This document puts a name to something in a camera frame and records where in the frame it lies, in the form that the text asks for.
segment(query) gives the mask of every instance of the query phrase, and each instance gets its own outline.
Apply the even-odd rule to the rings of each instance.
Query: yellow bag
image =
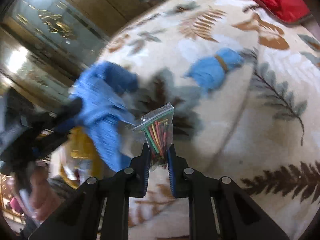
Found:
[[[88,177],[103,177],[103,161],[93,141],[78,126],[70,131],[61,158],[60,175],[72,188],[78,188]]]

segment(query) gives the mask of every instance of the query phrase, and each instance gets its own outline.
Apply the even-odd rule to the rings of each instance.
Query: gold decoration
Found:
[[[7,185],[8,176],[2,175],[2,174],[0,174],[0,176],[1,176],[1,179],[2,179],[2,181],[0,182],[0,185],[1,185],[1,187],[0,187],[0,198],[2,197],[2,198],[6,198],[8,200],[11,200],[11,198],[9,197],[10,195],[12,196],[11,190],[10,190],[10,187],[8,187],[8,185]]]
[[[50,33],[59,33],[61,37],[75,40],[76,36],[72,33],[72,29],[63,23],[61,14],[52,14],[47,10],[38,10],[39,18],[48,25]]]
[[[17,15],[17,19],[20,22],[22,22],[24,25],[28,25],[28,23],[29,23],[28,20],[25,17],[23,17],[22,15],[20,15],[20,14]]]
[[[41,65],[42,63],[37,60],[36,58],[32,57],[29,58],[30,62],[34,63],[35,65]],[[26,71],[26,81],[29,82],[33,80],[34,82],[38,83],[39,85],[43,85],[45,87],[48,87],[47,82],[43,79],[44,75],[39,71],[38,68],[36,69],[24,69],[23,72]]]
[[[36,9],[34,6],[28,4],[27,2],[23,1],[25,4],[30,6],[32,9],[35,9],[38,11],[38,16],[42,20],[42,22],[46,25],[48,25],[48,29],[50,33],[59,33],[61,37],[70,39],[70,40],[75,40],[76,36],[73,34],[72,29],[70,26],[65,24],[62,19],[61,14],[53,14],[52,12],[49,12],[47,10],[40,10]],[[64,3],[59,2],[60,4],[56,4],[59,8],[63,9],[64,7],[67,7]],[[22,22],[24,25],[28,25],[29,21],[23,17],[21,14],[18,14],[17,19]],[[37,28],[35,30],[41,34],[43,32]]]

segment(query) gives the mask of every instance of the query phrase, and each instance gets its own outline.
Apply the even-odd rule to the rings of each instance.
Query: hand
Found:
[[[43,167],[36,167],[30,177],[32,193],[29,198],[29,203],[35,211],[35,219],[42,222],[53,213],[62,200],[51,189],[47,171]]]

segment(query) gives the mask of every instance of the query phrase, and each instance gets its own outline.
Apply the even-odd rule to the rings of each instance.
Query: tied blue cloth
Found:
[[[137,90],[137,75],[117,64],[103,62],[84,71],[74,87],[70,99],[82,98],[83,106],[70,125],[85,127],[100,157],[110,169],[119,171],[128,167],[131,159],[119,151],[118,123],[134,124],[134,116],[118,95]]]
[[[223,60],[224,66],[216,56]],[[204,94],[207,94],[208,90],[218,89],[226,78],[226,72],[240,67],[244,62],[239,53],[229,48],[219,49],[216,56],[198,60],[191,65],[186,74],[187,77],[192,77],[197,82]]]

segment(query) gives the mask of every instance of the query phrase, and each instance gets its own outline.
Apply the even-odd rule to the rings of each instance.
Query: plastic zip bag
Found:
[[[174,108],[167,103],[140,118],[140,124],[132,128],[138,137],[144,134],[151,152],[151,168],[166,167],[165,153],[172,144],[172,118]]]

